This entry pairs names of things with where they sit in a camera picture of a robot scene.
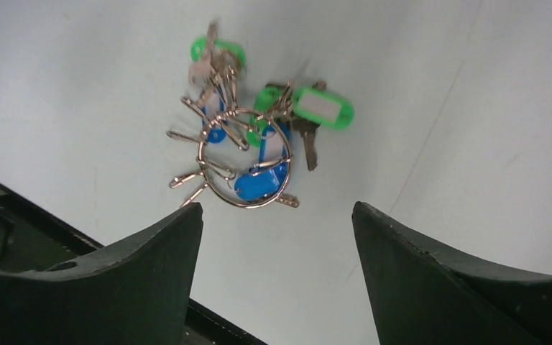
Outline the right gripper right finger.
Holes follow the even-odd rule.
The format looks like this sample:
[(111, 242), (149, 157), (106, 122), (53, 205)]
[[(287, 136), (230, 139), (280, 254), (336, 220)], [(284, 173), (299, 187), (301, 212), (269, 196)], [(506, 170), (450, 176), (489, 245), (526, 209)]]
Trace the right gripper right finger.
[(351, 220), (381, 344), (552, 344), (552, 275), (467, 254), (365, 202)]

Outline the large metal keyring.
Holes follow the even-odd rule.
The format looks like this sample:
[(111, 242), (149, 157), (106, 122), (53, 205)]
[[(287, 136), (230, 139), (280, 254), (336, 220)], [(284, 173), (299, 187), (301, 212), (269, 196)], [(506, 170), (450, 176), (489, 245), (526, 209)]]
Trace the large metal keyring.
[[(260, 140), (266, 126), (273, 127), (283, 136), (287, 158), (282, 161), (288, 162), (288, 174), (280, 191), (270, 198), (246, 203), (237, 198), (234, 183), (240, 175), (247, 173), (249, 168), (266, 165), (266, 163), (257, 163)], [(279, 111), (231, 109), (217, 112), (211, 118), (204, 120), (196, 156), (198, 174), (204, 179), (203, 188), (213, 191), (218, 198), (230, 206), (257, 209), (272, 203), (281, 203), (297, 208), (300, 201), (286, 191), (290, 184), (294, 160), (290, 130), (282, 120)]]

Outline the key with blue tag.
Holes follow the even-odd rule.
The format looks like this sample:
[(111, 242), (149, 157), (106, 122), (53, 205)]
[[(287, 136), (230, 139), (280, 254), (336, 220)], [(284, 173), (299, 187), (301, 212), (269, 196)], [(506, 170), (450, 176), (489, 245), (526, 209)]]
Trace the key with blue tag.
[(251, 167), (236, 179), (234, 192), (237, 198), (251, 203), (270, 198), (280, 191), (288, 176), (288, 162), (282, 161), (287, 157), (283, 136), (272, 126), (266, 126), (262, 132), (257, 162), (266, 165)]

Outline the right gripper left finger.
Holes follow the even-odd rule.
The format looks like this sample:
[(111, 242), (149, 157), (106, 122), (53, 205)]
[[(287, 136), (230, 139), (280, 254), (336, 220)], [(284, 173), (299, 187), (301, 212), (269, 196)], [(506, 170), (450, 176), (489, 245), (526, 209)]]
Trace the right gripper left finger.
[(179, 344), (203, 232), (191, 203), (44, 271), (0, 271), (0, 344)]

